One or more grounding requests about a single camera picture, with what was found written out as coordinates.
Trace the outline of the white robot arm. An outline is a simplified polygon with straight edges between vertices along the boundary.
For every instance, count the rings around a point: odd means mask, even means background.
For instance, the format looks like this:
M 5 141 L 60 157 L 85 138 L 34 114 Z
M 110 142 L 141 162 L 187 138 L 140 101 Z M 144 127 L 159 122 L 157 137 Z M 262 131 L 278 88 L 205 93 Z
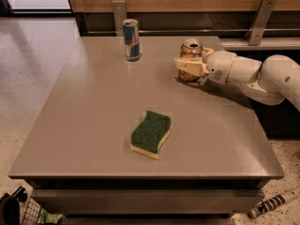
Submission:
M 248 98 L 265 105 L 284 99 L 300 111 L 300 66 L 285 55 L 271 55 L 264 62 L 234 52 L 204 48 L 199 56 L 174 59 L 183 83 L 232 85 Z

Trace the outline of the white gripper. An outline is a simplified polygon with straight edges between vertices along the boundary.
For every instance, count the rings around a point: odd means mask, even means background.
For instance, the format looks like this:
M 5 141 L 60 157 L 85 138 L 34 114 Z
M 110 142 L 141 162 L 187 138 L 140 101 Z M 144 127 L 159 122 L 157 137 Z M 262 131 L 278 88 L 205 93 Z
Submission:
M 234 52 L 218 51 L 211 48 L 202 48 L 202 59 L 174 58 L 173 62 L 180 76 L 201 77 L 208 75 L 208 80 L 218 84 L 225 84 L 230 67 L 237 57 Z

